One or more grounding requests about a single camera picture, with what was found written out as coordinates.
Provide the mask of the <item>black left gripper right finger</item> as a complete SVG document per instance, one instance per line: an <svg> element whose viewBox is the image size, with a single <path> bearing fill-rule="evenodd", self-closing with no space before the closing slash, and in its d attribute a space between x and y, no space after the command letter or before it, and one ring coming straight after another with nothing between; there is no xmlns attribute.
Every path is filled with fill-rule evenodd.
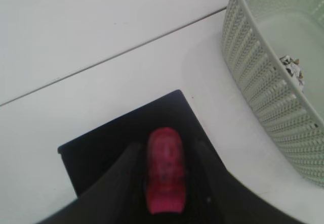
<svg viewBox="0 0 324 224"><path fill-rule="evenodd" d="M217 152L186 141L186 182L200 223L323 223L323 190L302 177L239 180Z"/></svg>

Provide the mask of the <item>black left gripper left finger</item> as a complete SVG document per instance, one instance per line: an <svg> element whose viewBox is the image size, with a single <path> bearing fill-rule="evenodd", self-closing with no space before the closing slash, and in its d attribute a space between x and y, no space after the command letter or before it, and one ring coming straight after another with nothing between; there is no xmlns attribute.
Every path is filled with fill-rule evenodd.
<svg viewBox="0 0 324 224"><path fill-rule="evenodd" d="M143 210L144 150L131 143L113 166L71 204L42 223L136 223Z"/></svg>

